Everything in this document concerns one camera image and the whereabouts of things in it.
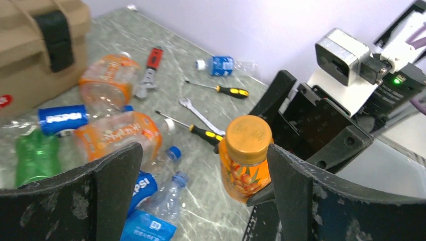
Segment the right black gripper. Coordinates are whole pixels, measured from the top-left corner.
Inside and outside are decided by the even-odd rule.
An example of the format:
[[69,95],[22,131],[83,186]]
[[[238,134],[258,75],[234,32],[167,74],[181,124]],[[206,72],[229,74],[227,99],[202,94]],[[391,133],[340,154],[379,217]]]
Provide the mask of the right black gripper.
[[275,144],[304,161],[338,173],[373,143],[333,99],[301,84],[284,112],[278,112],[296,83],[287,70],[277,72],[249,115],[275,117]]

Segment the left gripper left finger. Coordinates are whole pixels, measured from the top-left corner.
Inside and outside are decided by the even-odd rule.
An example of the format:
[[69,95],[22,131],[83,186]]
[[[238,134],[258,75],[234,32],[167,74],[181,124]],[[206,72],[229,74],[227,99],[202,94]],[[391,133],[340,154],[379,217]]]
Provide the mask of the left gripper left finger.
[[143,148],[105,157],[17,189],[1,190],[1,240],[119,240]]

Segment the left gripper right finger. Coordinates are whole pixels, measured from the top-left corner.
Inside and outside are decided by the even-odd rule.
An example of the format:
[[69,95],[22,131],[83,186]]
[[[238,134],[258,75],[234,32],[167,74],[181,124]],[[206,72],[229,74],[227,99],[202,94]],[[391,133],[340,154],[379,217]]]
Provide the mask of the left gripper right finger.
[[267,152],[271,183],[247,201],[273,201],[285,240],[425,240],[425,200],[338,177],[278,145]]

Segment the small orange juice bottle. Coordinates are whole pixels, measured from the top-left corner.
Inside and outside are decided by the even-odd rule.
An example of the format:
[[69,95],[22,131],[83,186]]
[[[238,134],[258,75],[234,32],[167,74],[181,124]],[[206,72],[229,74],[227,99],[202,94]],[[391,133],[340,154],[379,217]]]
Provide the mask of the small orange juice bottle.
[[271,182],[267,151],[272,143],[270,126],[258,116],[243,115],[228,125],[218,152],[223,186],[236,201],[246,203]]

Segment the clear bottle blue label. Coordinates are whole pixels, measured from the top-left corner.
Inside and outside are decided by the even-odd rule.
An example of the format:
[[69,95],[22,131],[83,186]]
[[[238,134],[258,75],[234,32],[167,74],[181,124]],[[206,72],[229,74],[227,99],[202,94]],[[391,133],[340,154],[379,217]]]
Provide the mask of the clear bottle blue label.
[[179,221],[180,193],[188,181],[188,175],[178,171],[162,191],[139,204],[127,216],[120,240],[171,240]]

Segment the green plastic bottle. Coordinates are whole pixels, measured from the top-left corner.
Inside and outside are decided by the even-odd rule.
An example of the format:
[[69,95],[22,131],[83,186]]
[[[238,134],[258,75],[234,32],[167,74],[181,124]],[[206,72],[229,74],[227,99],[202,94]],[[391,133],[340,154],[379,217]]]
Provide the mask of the green plastic bottle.
[[49,178],[61,173],[59,138],[34,129],[16,139],[17,156],[15,186]]

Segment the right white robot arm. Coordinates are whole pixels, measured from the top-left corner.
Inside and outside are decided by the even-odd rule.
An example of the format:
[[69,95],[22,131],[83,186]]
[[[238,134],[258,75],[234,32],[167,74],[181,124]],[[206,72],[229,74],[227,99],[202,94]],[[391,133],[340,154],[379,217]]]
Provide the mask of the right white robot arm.
[[297,85],[279,71],[251,114],[269,124],[276,145],[339,172],[374,135],[406,117],[408,111],[396,109],[425,89],[416,65],[425,58],[425,1],[414,1],[374,45],[372,51],[343,30],[330,30],[315,44],[319,68],[310,79]]

